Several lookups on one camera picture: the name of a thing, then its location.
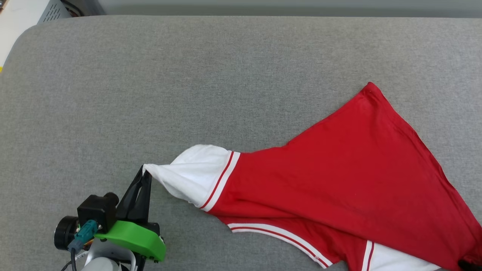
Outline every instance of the gray fabric surface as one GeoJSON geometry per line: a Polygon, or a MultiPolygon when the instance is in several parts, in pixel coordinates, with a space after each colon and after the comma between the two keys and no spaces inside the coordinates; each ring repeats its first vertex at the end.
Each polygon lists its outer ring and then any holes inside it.
{"type": "MultiPolygon", "coordinates": [[[[52,232],[90,194],[194,144],[284,144],[368,81],[482,220],[482,20],[103,16],[26,31],[0,74],[2,270],[59,270],[52,232]]],[[[295,247],[232,234],[152,187],[166,261],[146,270],[309,271],[295,247]]],[[[346,270],[344,263],[331,271],[346,270]]]]}

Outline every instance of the red fabric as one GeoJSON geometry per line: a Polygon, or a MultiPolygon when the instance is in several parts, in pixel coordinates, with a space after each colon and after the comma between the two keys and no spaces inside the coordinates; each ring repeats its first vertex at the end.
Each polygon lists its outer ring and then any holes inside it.
{"type": "Polygon", "coordinates": [[[208,213],[289,230],[350,270],[366,240],[452,271],[482,265],[480,224],[373,83],[285,146],[242,153],[208,213]]]}

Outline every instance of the teal connector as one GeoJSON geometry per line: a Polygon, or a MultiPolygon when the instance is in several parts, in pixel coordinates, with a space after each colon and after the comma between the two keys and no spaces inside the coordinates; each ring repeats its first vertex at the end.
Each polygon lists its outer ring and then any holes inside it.
{"type": "Polygon", "coordinates": [[[82,228],[80,228],[80,231],[75,234],[74,240],[72,240],[72,242],[68,244],[67,249],[69,251],[72,251],[72,249],[74,249],[76,253],[78,253],[82,250],[84,244],[94,237],[94,234],[97,233],[97,230],[97,222],[92,219],[88,220],[82,226],[82,228]]]}

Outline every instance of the red and white garment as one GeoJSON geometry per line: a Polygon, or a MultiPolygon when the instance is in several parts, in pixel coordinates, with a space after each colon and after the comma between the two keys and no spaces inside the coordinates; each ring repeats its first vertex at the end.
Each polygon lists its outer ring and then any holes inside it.
{"type": "Polygon", "coordinates": [[[372,83],[282,147],[196,145],[144,169],[233,232],[279,238],[323,268],[340,260],[350,271],[482,265],[480,224],[372,83]]]}

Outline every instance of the green bracket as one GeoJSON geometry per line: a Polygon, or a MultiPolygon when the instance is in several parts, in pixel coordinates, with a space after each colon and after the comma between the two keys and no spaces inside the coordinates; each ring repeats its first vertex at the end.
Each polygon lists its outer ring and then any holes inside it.
{"type": "Polygon", "coordinates": [[[129,221],[117,220],[108,233],[97,233],[94,237],[107,239],[147,259],[163,261],[166,255],[166,245],[155,232],[129,221]]]}

